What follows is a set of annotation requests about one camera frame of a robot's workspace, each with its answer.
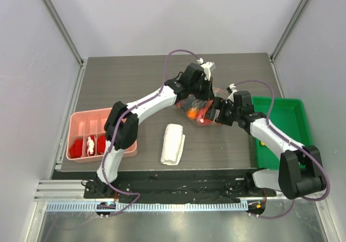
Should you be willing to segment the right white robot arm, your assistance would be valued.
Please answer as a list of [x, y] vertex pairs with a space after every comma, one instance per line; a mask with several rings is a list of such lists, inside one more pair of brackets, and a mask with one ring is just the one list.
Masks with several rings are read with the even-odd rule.
[[282, 192], [288, 199], [304, 197], [327, 189], [320, 152], [284, 134], [262, 112], [256, 112], [248, 91], [237, 91], [233, 98], [216, 97], [205, 118], [226, 126], [237, 123], [249, 135], [264, 142], [279, 159], [277, 171], [262, 169], [244, 182], [247, 194], [256, 196], [264, 188]]

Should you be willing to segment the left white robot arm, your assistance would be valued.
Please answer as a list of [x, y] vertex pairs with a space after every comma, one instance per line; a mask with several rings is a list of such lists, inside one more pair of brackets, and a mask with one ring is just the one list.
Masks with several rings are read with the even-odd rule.
[[205, 101], [214, 99], [211, 79], [214, 69], [213, 62], [191, 63], [184, 72], [165, 81], [158, 90], [146, 97], [127, 104], [118, 101], [113, 105], [104, 125], [104, 156], [94, 178], [98, 194], [103, 198], [109, 198], [114, 194], [113, 181], [117, 179], [124, 152], [137, 140], [138, 126], [146, 118], [177, 104], [189, 95]]

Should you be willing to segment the dark fake grapes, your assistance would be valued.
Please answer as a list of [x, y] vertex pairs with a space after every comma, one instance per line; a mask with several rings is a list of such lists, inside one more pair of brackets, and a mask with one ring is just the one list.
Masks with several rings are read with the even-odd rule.
[[181, 100], [176, 104], [176, 107], [178, 109], [181, 109], [183, 111], [187, 111], [190, 108], [193, 107], [199, 107], [201, 104], [201, 100], [197, 99], [194, 95], [189, 95], [186, 99]]

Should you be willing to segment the clear zip top bag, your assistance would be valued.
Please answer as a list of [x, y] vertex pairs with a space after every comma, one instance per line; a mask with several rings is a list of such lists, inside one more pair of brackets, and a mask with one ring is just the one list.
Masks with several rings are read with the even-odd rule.
[[186, 117], [199, 126], [217, 125], [213, 120], [205, 117], [206, 112], [211, 108], [213, 101], [203, 101], [197, 99], [194, 95], [190, 94], [186, 99], [180, 100], [175, 104], [178, 110], [181, 110]]

